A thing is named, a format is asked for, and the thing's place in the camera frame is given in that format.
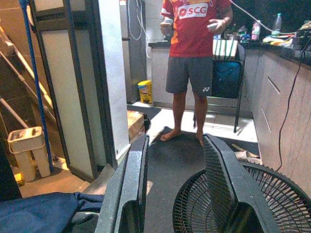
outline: yellow bin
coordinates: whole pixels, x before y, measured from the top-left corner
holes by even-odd
[[[150,80],[138,83],[140,101],[143,103],[152,103],[152,85]]]

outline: blue cloth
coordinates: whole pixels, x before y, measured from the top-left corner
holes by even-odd
[[[61,233],[75,212],[99,212],[103,195],[51,193],[0,203],[0,232]]]

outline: cardboard box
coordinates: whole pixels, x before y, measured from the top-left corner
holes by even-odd
[[[139,112],[127,111],[128,134],[130,143],[145,133],[144,115]]]

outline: blue mop handle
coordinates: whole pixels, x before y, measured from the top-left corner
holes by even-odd
[[[37,67],[35,64],[35,53],[34,53],[33,42],[31,39],[30,27],[29,27],[28,16],[27,16],[27,5],[29,4],[29,0],[19,0],[19,4],[23,10],[24,22],[25,22],[25,27],[26,27],[27,39],[28,39],[28,46],[29,46],[29,51],[30,51],[30,57],[31,57],[32,65],[33,65],[34,74],[35,74],[35,88],[36,88],[37,95],[38,95],[39,109],[40,109],[41,121],[42,121],[42,126],[43,126],[45,145],[47,146],[50,171],[53,172],[54,167],[53,167],[53,162],[52,162],[51,148],[50,148],[50,144],[49,144],[47,124],[46,124],[45,116],[44,116],[44,109],[43,109],[41,91],[40,91],[40,86],[39,86],[38,71],[37,71]]]

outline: black electric fan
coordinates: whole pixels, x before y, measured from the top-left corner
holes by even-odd
[[[301,188],[272,169],[252,163],[241,165],[257,182],[281,232],[311,233],[311,199]],[[215,190],[208,188],[207,172],[196,173],[179,190],[173,208],[176,233],[219,232],[218,213],[214,214],[211,200]]]

